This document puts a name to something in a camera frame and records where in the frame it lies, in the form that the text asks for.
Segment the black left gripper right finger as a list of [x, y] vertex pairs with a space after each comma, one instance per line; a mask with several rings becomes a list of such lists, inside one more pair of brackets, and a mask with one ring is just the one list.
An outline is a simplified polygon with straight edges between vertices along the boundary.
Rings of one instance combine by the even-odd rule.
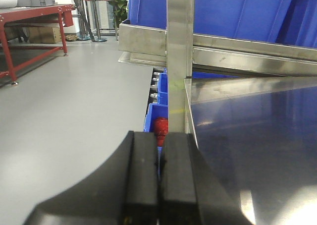
[[167, 134], [160, 158], [162, 225], [249, 225], [197, 148], [192, 134]]

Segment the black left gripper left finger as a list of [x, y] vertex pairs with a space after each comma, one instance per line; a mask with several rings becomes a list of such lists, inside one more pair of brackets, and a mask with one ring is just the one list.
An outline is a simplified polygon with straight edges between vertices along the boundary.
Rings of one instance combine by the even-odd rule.
[[35, 206], [26, 225], [155, 225], [158, 150], [153, 133], [128, 131], [113, 154], [71, 188]]

